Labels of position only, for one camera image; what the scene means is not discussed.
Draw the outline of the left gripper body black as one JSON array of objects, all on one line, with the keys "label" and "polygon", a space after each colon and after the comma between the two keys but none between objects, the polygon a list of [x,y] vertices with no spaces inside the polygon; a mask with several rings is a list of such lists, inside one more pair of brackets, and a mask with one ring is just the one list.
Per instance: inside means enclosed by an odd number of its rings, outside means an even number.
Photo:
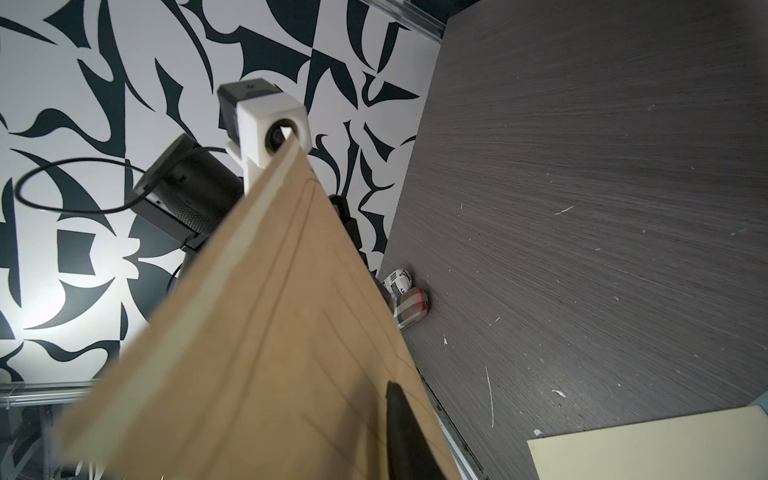
[{"label": "left gripper body black", "polygon": [[367,256],[363,252],[362,247],[362,240],[359,232],[359,227],[357,220],[351,215],[351,211],[349,209],[349,205],[347,203],[347,200],[344,196],[341,195],[329,195],[328,199],[333,206],[334,210],[336,211],[336,214],[338,215],[345,231],[349,235],[351,241],[353,242],[354,246],[356,247],[358,254],[360,255],[362,261],[364,264],[368,263]]}]

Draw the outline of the tan yellow envelope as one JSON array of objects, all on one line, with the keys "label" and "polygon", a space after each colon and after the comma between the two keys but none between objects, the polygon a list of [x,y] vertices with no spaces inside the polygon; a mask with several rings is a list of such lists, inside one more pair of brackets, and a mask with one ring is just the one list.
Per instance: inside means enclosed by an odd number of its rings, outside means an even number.
[{"label": "tan yellow envelope", "polygon": [[66,408],[65,464],[127,479],[385,479],[390,384],[459,477],[412,356],[288,140],[143,331]]}]

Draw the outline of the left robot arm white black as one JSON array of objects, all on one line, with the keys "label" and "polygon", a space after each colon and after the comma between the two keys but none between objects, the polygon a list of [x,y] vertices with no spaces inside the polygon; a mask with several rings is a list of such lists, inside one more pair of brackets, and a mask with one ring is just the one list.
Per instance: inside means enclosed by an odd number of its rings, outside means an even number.
[{"label": "left robot arm white black", "polygon": [[213,280],[320,281],[368,272],[356,220],[327,195],[296,137],[255,175],[236,176],[183,134],[134,187],[131,209],[179,242],[182,275]]}]

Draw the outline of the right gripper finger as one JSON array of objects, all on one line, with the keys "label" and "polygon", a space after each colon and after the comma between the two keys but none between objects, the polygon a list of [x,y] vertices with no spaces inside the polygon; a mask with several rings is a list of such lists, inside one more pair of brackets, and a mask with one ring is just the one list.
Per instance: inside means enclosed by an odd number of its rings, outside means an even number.
[{"label": "right gripper finger", "polygon": [[446,480],[402,387],[390,381],[386,390],[386,448],[391,480]]}]

